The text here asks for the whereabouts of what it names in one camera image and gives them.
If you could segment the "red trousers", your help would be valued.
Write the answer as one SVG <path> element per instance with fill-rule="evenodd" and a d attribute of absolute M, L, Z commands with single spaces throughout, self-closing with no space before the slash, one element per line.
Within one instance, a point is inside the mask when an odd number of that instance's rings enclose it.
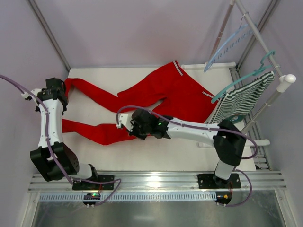
<path fill-rule="evenodd" d="M 148 107 L 161 101 L 154 111 L 185 121 L 204 123 L 216 107 L 212 93 L 196 82 L 178 64 L 168 63 L 132 87 L 113 95 L 83 79 L 66 79 L 66 90 L 78 89 L 95 103 L 116 113 L 123 106 Z"/>

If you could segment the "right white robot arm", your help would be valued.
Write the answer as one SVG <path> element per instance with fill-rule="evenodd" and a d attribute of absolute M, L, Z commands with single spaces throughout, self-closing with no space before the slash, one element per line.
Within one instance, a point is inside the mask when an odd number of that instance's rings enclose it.
<path fill-rule="evenodd" d="M 136 109 L 132 114 L 122 114 L 119 123 L 128 135 L 142 140 L 147 136 L 157 139 L 187 139 L 214 147 L 219 161 L 213 181 L 218 188 L 228 186 L 232 171 L 242 158 L 246 138 L 230 121 L 219 124 L 187 122 L 172 116 L 157 117 L 149 111 Z"/>

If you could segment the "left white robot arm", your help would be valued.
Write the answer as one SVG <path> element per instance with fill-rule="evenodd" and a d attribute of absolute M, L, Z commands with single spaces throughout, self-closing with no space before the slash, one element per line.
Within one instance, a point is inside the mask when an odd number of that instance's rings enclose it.
<path fill-rule="evenodd" d="M 75 190 L 92 189 L 99 181 L 95 167 L 79 162 L 63 142 L 62 116 L 68 104 L 66 85 L 58 78 L 45 82 L 45 88 L 33 89 L 30 95 L 41 115 L 40 139 L 37 149 L 30 152 L 30 159 L 47 182 L 66 178 Z"/>

